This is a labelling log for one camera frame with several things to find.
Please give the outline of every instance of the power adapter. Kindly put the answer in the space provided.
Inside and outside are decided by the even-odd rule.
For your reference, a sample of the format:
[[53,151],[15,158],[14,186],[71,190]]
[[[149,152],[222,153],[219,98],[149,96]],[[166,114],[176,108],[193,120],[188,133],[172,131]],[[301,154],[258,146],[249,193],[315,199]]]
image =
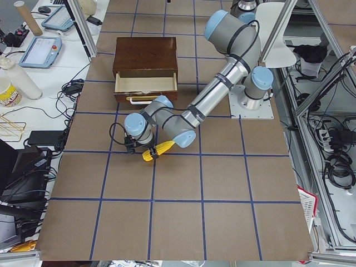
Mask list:
[[74,80],[63,88],[63,93],[66,96],[71,96],[74,95],[75,93],[80,93],[83,89],[83,84],[84,84],[83,79]]
[[98,19],[98,18],[96,18],[96,17],[93,17],[93,16],[89,16],[89,17],[87,18],[87,21],[90,22],[90,23],[92,23],[92,24],[94,24],[94,25],[96,25],[96,26],[102,25],[101,20]]
[[331,146],[334,149],[345,149],[346,145],[356,144],[356,132],[350,130],[330,130]]

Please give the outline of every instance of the white bottle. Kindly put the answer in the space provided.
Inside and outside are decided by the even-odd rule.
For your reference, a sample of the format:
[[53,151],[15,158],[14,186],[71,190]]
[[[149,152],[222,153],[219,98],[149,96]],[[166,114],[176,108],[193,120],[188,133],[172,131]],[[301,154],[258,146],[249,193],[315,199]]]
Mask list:
[[42,91],[15,61],[0,56],[0,67],[5,70],[6,76],[11,80],[14,87],[23,92],[28,98],[33,100],[41,98]]

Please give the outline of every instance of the power strip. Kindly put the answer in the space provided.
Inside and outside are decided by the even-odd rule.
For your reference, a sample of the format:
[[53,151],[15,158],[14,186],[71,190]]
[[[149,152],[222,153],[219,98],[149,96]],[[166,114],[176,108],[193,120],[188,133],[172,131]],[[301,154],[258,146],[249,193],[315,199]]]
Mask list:
[[324,151],[328,153],[333,153],[334,150],[330,145],[332,139],[329,135],[328,130],[319,129],[318,135],[319,135],[319,141],[321,142],[321,146],[323,147]]
[[356,59],[356,46],[350,46],[350,55],[352,59]]

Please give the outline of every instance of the yellow object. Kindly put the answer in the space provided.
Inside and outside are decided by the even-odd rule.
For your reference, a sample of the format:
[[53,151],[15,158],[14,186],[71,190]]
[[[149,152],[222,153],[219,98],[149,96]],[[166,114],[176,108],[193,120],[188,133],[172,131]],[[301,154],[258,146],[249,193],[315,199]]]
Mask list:
[[26,241],[26,242],[23,243],[23,244],[14,246],[14,247],[10,250],[10,252],[29,251],[29,250],[31,250],[31,249],[34,249],[34,246],[36,246],[36,242],[37,242],[37,241],[35,241],[35,240]]
[[[175,141],[171,140],[171,141],[166,141],[166,142],[163,142],[163,143],[157,145],[156,146],[157,154],[158,155],[163,154],[168,149],[170,149],[174,144],[175,144]],[[145,161],[153,160],[153,158],[152,158],[152,156],[150,154],[150,150],[145,151],[142,154],[142,157],[144,158]]]
[[14,85],[6,77],[0,77],[0,104],[4,107],[17,105],[22,95],[16,90]]

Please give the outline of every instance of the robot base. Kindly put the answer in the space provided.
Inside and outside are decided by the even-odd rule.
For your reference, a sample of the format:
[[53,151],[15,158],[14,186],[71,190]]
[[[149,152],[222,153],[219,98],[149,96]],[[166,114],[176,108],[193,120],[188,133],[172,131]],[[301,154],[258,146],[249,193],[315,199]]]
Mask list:
[[264,101],[258,110],[247,110],[238,102],[238,95],[245,89],[243,85],[235,85],[229,92],[231,118],[272,120],[274,118],[271,103],[269,100]]

